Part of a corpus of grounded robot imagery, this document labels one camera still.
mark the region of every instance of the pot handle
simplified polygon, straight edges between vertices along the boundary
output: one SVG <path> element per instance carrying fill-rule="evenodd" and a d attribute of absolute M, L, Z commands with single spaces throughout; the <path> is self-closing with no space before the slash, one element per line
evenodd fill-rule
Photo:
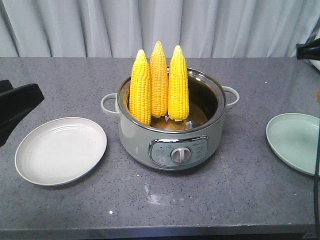
<path fill-rule="evenodd" d="M 229 87 L 229 86 L 223 86 L 222 88 L 223 88 L 223 91 L 229 92 L 235 96 L 235 100 L 233 102 L 226 104 L 226 109 L 230 110 L 238 103 L 238 101 L 240 99 L 239 93 L 236 90 L 234 90 L 232 87 Z"/>
<path fill-rule="evenodd" d="M 104 97 L 102 98 L 101 104 L 100 104 L 102 111 L 103 111 L 105 114 L 107 114 L 107 115 L 109 115 L 109 116 L 112 116 L 112 117 L 119 117 L 119 115 L 120 115 L 120 112 L 118 111 L 119 108 L 117 107 L 117 95 L 118 95 L 117 93 L 110 93 L 110 94 L 104 96 Z M 115 110 L 116 110 L 116 111 L 111 111 L 111 110 L 108 110 L 108 109 L 105 108 L 104 103 L 105 103 L 106 101 L 110 100 L 110 99 L 115 99 Z"/>

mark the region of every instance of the corn cob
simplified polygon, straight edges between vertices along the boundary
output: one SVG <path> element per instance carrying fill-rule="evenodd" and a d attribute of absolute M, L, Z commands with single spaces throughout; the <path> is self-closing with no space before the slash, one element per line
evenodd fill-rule
<path fill-rule="evenodd" d="M 168 111 L 168 70 L 167 58 L 160 41 L 154 46 L 150 58 L 151 74 L 151 115 L 159 118 Z"/>
<path fill-rule="evenodd" d="M 175 121 L 185 120 L 189 115 L 187 62 L 179 45 L 175 46 L 170 62 L 168 115 Z"/>
<path fill-rule="evenodd" d="M 138 51 L 132 66 L 129 111 L 143 124 L 151 123 L 151 76 L 145 52 Z"/>

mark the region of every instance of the electric pot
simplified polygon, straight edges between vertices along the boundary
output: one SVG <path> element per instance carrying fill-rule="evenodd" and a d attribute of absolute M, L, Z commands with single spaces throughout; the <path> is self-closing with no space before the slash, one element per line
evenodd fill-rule
<path fill-rule="evenodd" d="M 225 114 L 234 107 L 240 97 L 231 87 L 221 86 L 206 74 L 188 68 L 189 103 L 202 112 L 206 121 L 196 122 L 193 127 L 183 130 L 168 130 L 145 125 L 129 112 L 130 78 L 117 93 L 104 96 L 101 108 L 108 116 L 119 118 L 119 137 L 125 150 L 140 163 L 154 169 L 177 171 L 184 170 L 206 161 L 218 148 L 222 137 Z M 225 92 L 235 96 L 227 103 Z M 115 111 L 104 107 L 107 100 L 115 100 Z"/>

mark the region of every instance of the gray curtain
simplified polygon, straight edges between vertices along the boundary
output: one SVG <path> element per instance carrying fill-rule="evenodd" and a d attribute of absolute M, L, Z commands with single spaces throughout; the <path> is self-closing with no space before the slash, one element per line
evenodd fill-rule
<path fill-rule="evenodd" d="M 292 57 L 320 0 L 0 0 L 0 57 Z"/>

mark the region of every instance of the light green plate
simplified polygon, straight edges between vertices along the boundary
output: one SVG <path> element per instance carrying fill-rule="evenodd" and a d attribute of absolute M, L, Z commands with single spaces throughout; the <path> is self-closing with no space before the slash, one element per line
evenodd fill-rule
<path fill-rule="evenodd" d="M 285 113 L 272 118 L 266 137 L 274 153 L 290 167 L 314 175 L 320 119 L 301 113 Z"/>

